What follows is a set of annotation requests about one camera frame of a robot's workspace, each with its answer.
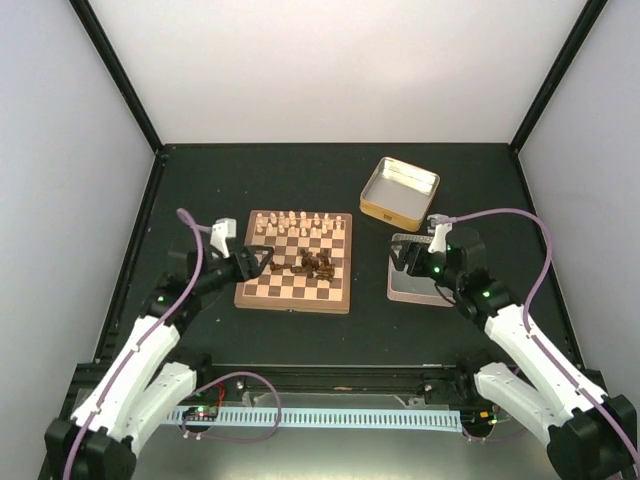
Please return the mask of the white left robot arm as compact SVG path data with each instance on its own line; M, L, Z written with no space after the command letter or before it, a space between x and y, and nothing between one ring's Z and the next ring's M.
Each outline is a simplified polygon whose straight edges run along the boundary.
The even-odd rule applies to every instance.
M54 479L129 479L140 452L184 399L207 397L216 385L208 354L178 343L202 309L202 296L258 278L274 254L240 246L206 260L198 249L185 275L166 275L145 300L120 353L91 394L44 435Z

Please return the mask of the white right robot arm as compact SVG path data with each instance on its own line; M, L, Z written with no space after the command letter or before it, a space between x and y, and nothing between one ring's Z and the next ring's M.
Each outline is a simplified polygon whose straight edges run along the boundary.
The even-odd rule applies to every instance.
M517 366L467 363L454 379L461 400L483 398L504 409L545 448L562 479L639 476L635 407L580 372L491 276L476 230L439 225L428 242L391 242L389 254L396 270L450 290L461 315Z

